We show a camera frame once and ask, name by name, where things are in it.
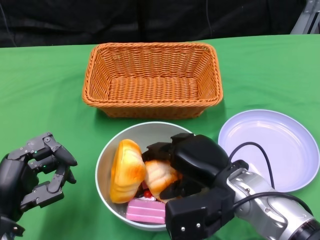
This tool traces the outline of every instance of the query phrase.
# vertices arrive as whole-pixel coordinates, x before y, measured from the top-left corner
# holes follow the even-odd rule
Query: basket rim
[[[217,95],[213,98],[201,98],[201,99],[152,99],[152,100],[111,100],[111,99],[96,99],[89,94],[91,76],[93,74],[93,65],[98,57],[98,52],[106,48],[143,48],[143,47],[196,47],[196,48],[207,48],[214,59],[214,68],[217,76],[216,83],[218,86]],[[93,48],[90,53],[88,66],[85,73],[84,85],[82,89],[83,101],[92,107],[98,108],[145,108],[145,107],[210,107],[218,104],[223,99],[223,88],[221,73],[219,69],[219,61],[216,49],[203,42],[128,42],[128,43],[102,43]]]

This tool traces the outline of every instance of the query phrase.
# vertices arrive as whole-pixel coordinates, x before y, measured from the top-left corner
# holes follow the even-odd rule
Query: bowl rim
[[[103,155],[103,153],[105,152],[106,148],[109,146],[109,144],[116,138],[118,137],[120,134],[124,133],[125,131],[128,131],[129,129],[133,129],[135,127],[138,127],[138,126],[141,126],[141,125],[148,125],[148,124],[164,124],[164,125],[170,125],[170,126],[174,126],[174,127],[177,127],[179,129],[182,129],[184,131],[186,131],[187,133],[192,133],[190,130],[182,127],[182,126],[179,126],[179,125],[176,125],[176,124],[173,124],[173,123],[170,123],[170,122],[164,122],[164,121],[147,121],[147,122],[142,122],[142,123],[139,123],[139,124],[135,124],[135,125],[132,125],[130,127],[127,127],[126,129],[120,131],[118,134],[116,134],[113,138],[111,138],[110,141],[108,141],[108,143],[104,146],[104,148],[102,149],[100,155],[99,155],[99,158],[98,158],[98,161],[96,163],[96,166],[95,166],[95,186],[96,186],[96,189],[99,193],[99,196],[102,200],[102,202],[104,203],[104,205],[115,215],[117,216],[118,218],[120,218],[122,221],[126,222],[127,224],[129,225],[134,225],[136,227],[139,227],[139,228],[146,228],[146,229],[155,229],[155,230],[158,230],[158,229],[162,229],[162,228],[165,228],[166,227],[166,224],[159,224],[159,225],[147,225],[147,224],[143,224],[143,223],[138,223],[138,222],[135,222],[135,221],[131,221],[131,220],[128,220],[126,219],[125,217],[121,216],[120,214],[118,214],[116,211],[114,211],[112,209],[111,206],[109,206],[109,204],[106,202],[106,200],[104,199],[104,197],[102,196],[102,193],[99,189],[99,184],[98,184],[98,167],[99,167],[99,163],[100,163],[100,160],[101,160],[101,157]]]

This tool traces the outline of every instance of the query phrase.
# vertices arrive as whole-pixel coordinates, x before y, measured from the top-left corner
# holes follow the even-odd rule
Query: black cable
[[[270,161],[269,161],[269,158],[266,154],[266,151],[262,148],[262,146],[260,146],[258,143],[255,143],[255,142],[252,142],[252,141],[248,141],[248,142],[245,142],[245,143],[242,143],[240,144],[239,146],[237,146],[233,151],[232,153],[230,154],[229,156],[229,163],[231,163],[231,160],[233,158],[233,156],[236,154],[236,152],[241,149],[242,147],[244,146],[247,146],[247,145],[253,145],[253,146],[256,146],[257,148],[260,149],[260,151],[262,152],[264,158],[265,158],[265,161],[266,161],[266,165],[268,166],[268,170],[269,170],[269,175],[270,175],[270,181],[271,181],[271,187],[272,188],[275,188],[275,182],[274,182],[274,175],[272,174],[272,170],[271,170],[271,165],[270,165]]]
[[[1,13],[2,13],[2,16],[3,16],[3,21],[4,21],[5,28],[6,28],[6,32],[8,33],[8,35],[9,35],[9,37],[10,37],[13,45],[14,45],[15,47],[17,47],[16,42],[15,42],[15,40],[13,39],[13,37],[12,37],[10,31],[9,31],[9,27],[8,27],[6,15],[5,15],[4,9],[2,8],[1,3],[0,3],[0,10],[1,10]]]
[[[275,196],[275,197],[281,197],[281,198],[285,198],[285,199],[290,199],[293,201],[296,201],[297,203],[299,203],[308,213],[310,213],[313,216],[313,213],[311,211],[311,209],[308,207],[308,205],[302,201],[300,198],[296,197],[296,196],[292,196],[283,192],[277,192],[277,191],[268,191],[268,192],[259,192],[250,196],[247,196],[239,201],[237,201],[233,207],[232,210],[235,211],[238,207],[240,207],[242,204],[245,204],[246,202],[249,202],[253,199],[257,199],[257,198],[262,198],[262,197],[269,197],[269,196]]]
[[[209,25],[209,30],[210,30],[210,38],[212,38],[212,29],[211,29],[211,24],[210,24],[210,19],[209,19],[209,13],[208,13],[208,0],[205,0],[205,14],[206,14],[206,20]]]

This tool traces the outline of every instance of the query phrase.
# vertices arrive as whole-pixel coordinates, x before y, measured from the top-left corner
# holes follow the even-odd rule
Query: white bowl
[[[131,139],[141,148],[142,152],[147,146],[157,142],[171,142],[171,137],[180,133],[191,133],[189,130],[167,122],[145,122],[133,125],[114,136],[102,150],[95,168],[95,185],[101,200],[106,207],[119,219],[137,229],[145,231],[164,231],[165,224],[138,223],[126,219],[127,204],[116,204],[111,202],[109,196],[110,174],[115,152],[121,140]]]

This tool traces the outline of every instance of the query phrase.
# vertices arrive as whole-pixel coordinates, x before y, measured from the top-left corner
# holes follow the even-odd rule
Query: plate rim
[[[306,131],[308,133],[308,135],[311,137],[312,141],[313,141],[313,144],[315,145],[315,148],[316,148],[316,151],[317,151],[317,167],[316,167],[316,171],[315,173],[313,174],[313,176],[308,180],[306,181],[306,183],[302,184],[301,186],[299,187],[295,187],[295,188],[288,188],[286,191],[284,191],[284,193],[291,193],[291,192],[294,192],[294,191],[297,191],[297,190],[300,190],[302,188],[304,188],[305,186],[307,186],[309,183],[311,183],[315,177],[317,176],[318,172],[319,172],[319,167],[320,167],[320,152],[319,152],[319,146],[314,138],[314,136],[312,136],[312,134],[309,132],[309,130],[303,126],[300,122],[298,122],[297,120],[295,120],[294,118],[284,114],[284,113],[281,113],[281,112],[278,112],[278,111],[273,111],[273,110],[268,110],[268,109],[251,109],[251,110],[246,110],[246,111],[242,111],[242,112],[239,112],[235,115],[233,115],[232,117],[230,117],[224,124],[223,126],[221,127],[220,131],[219,131],[219,135],[218,135],[218,145],[221,146],[221,135],[222,135],[222,132],[223,130],[226,128],[227,124],[234,118],[236,118],[237,116],[241,115],[241,114],[245,114],[245,113],[249,113],[249,112],[258,112],[258,111],[263,111],[263,112],[270,112],[270,113],[274,113],[274,114],[278,114],[278,115],[282,115],[292,121],[294,121],[296,124],[300,125],[304,131]]]

